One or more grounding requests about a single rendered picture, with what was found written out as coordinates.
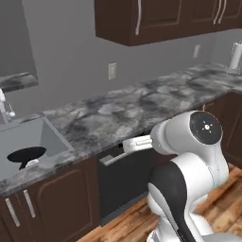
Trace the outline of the dark brown corner lower cupboards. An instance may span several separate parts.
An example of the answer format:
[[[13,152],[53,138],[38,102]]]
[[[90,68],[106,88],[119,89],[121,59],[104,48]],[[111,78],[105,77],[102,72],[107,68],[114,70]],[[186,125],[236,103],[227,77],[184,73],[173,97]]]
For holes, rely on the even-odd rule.
[[[242,169],[242,94],[230,92],[198,107],[213,114],[223,129],[222,151],[226,160]]]

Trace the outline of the white paper towel roll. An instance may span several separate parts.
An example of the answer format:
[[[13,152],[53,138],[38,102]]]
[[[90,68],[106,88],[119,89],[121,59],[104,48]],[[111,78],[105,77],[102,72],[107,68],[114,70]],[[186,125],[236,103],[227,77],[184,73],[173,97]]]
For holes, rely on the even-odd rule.
[[[233,51],[231,55],[231,60],[229,64],[229,69],[233,71],[239,70],[239,63],[242,57],[242,43],[234,43],[233,44]]]

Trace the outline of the dark brown cupboard door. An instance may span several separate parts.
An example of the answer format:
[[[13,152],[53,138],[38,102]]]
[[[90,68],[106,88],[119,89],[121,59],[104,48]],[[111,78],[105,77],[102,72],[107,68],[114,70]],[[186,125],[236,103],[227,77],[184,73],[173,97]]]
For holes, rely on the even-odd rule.
[[[13,203],[15,212],[21,224],[21,226],[18,228],[15,226],[12,217],[9,213],[9,209],[5,203],[6,198],[0,198],[0,216],[3,218],[3,222],[7,227],[11,241],[32,242],[30,233],[28,231],[28,227],[26,225],[26,219],[17,197],[15,195],[10,195],[7,198],[10,198],[11,202]]]
[[[189,0],[187,31],[191,35],[214,32],[216,25],[213,25],[213,20],[217,5],[218,0]]]
[[[227,0],[227,7],[218,29],[228,30],[242,26],[242,0]]]
[[[24,190],[36,217],[32,218]],[[100,222],[96,157],[64,168],[18,192],[34,242],[76,242]]]
[[[157,43],[179,38],[188,6],[186,0],[142,0],[142,19],[139,35],[135,35],[137,22],[137,0],[132,4],[132,30],[130,46]]]

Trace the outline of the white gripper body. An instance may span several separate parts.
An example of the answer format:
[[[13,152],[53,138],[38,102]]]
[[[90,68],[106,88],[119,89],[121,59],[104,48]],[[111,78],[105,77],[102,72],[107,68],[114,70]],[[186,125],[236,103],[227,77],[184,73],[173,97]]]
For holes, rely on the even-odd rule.
[[[152,140],[149,135],[130,138],[123,142],[123,149],[125,153],[136,152],[149,148],[152,148]]]

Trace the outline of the dark brown upper cupboard door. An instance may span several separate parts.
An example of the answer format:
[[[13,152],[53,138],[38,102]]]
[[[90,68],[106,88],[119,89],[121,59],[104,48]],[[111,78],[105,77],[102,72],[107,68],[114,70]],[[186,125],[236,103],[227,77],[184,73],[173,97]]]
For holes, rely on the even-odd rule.
[[[142,19],[139,35],[135,35],[137,22],[137,0],[132,4],[132,30],[130,46],[157,43],[179,38],[188,6],[186,0],[142,0]]]
[[[216,25],[213,25],[213,20],[217,5],[218,0],[189,0],[187,31],[191,35],[214,32]]]
[[[227,7],[218,29],[228,30],[242,26],[242,0],[227,0]]]

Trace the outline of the grey sink basin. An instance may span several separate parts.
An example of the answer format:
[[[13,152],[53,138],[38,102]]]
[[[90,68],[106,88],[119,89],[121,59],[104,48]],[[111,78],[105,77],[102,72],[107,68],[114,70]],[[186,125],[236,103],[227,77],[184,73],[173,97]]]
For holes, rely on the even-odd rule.
[[[0,125],[0,181],[16,175],[20,163],[8,160],[10,153],[26,147],[45,147],[38,164],[51,163],[63,153],[75,149],[66,141],[46,117],[22,124]]]

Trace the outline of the dark brown lower cupboard door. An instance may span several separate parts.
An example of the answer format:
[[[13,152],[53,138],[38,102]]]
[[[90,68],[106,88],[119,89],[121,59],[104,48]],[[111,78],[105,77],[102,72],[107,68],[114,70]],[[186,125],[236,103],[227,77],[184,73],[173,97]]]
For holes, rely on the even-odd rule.
[[[15,195],[10,195],[7,198],[10,198],[11,202],[13,203],[15,212],[21,224],[21,226],[18,228],[15,226],[12,217],[9,213],[9,209],[5,203],[6,198],[0,198],[0,216],[3,218],[3,222],[7,227],[11,241],[32,242],[30,233],[28,231],[28,227],[26,225],[26,219],[17,197]]]
[[[32,218],[24,190],[36,217]],[[18,192],[34,242],[76,242],[100,222],[96,157],[64,168]]]

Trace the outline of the black frying pan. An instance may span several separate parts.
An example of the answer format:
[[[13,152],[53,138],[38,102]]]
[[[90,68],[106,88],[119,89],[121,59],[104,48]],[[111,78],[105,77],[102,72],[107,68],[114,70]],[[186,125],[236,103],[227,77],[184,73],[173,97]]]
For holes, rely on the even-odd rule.
[[[24,169],[28,162],[42,157],[45,152],[45,147],[26,147],[10,153],[8,160],[13,163],[20,163],[19,169]]]

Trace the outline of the black dishwasher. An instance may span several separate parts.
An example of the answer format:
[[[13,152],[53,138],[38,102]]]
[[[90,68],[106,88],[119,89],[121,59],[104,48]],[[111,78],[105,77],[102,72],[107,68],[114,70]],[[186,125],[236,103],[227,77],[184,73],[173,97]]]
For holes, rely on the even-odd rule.
[[[122,147],[113,147],[97,155],[102,226],[147,195],[148,175],[153,166],[153,149],[134,152],[113,164],[104,165],[122,152]]]

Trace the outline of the silver sink tap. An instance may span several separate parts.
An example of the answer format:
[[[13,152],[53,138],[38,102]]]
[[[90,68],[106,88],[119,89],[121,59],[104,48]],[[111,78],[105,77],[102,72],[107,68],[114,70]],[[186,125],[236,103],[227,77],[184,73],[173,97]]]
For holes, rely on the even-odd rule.
[[[9,105],[10,111],[8,112],[5,108],[6,97],[3,90],[0,88],[0,113],[2,113],[3,119],[7,124],[12,117],[16,115],[15,111],[12,109],[11,105]]]

